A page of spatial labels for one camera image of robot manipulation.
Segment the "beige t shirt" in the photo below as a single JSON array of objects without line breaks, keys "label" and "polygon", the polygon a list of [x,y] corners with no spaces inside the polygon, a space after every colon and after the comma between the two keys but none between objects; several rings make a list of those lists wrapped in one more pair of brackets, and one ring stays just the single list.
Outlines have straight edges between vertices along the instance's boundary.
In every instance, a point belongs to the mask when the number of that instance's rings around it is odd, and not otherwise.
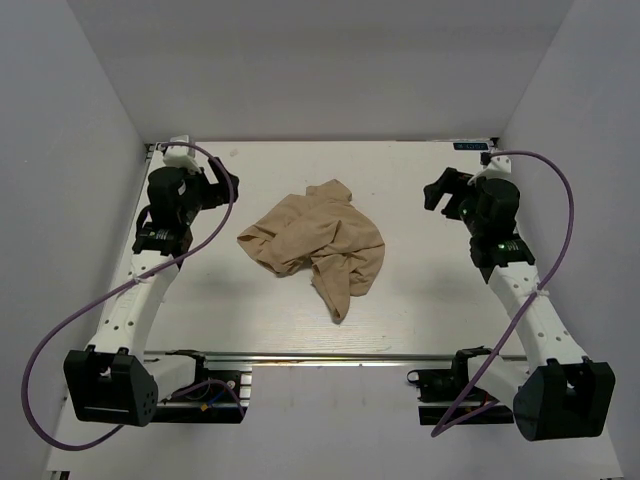
[{"label": "beige t shirt", "polygon": [[278,277],[311,268],[311,284],[332,321],[341,323],[351,299],[366,295],[382,269],[386,245],[352,192],[337,179],[289,194],[237,237],[257,264]]}]

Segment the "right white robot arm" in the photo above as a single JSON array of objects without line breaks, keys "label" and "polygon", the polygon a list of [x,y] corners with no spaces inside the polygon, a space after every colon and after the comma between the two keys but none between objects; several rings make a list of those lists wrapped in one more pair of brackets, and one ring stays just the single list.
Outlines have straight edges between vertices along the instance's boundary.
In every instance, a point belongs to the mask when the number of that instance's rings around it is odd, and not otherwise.
[{"label": "right white robot arm", "polygon": [[[424,387],[423,400],[451,404],[435,433],[471,419],[471,413],[455,412],[484,392],[492,404],[511,411],[528,441],[600,436],[615,375],[573,339],[544,293],[535,258],[516,229],[518,188],[506,179],[474,179],[448,167],[423,192],[427,210],[436,209],[444,195],[450,197],[442,213],[468,229],[471,259],[511,320],[495,347],[458,351],[450,369],[438,371]],[[527,370],[500,355],[511,335],[524,349]]]}]

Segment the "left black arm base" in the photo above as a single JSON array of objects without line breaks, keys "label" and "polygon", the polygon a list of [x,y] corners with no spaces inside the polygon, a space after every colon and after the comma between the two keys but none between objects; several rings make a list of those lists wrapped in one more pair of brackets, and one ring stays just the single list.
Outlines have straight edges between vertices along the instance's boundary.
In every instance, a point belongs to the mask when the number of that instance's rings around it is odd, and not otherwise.
[{"label": "left black arm base", "polygon": [[195,350],[148,354],[144,366],[160,399],[154,423],[239,424],[248,410],[251,367]]}]

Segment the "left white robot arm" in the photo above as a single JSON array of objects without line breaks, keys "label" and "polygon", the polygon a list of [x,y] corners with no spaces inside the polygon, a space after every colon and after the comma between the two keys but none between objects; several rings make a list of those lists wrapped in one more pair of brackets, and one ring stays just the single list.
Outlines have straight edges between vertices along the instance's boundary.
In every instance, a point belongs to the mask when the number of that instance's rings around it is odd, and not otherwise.
[{"label": "left white robot arm", "polygon": [[127,279],[106,320],[82,350],[70,351],[64,375],[76,417],[84,422],[145,426],[158,404],[182,391],[199,399],[211,387],[211,374],[194,355],[171,353],[144,360],[151,327],[185,256],[193,250],[192,225],[203,210],[232,205],[238,178],[220,159],[207,160],[208,180],[195,159],[166,156],[147,180],[147,203],[135,227]]}]

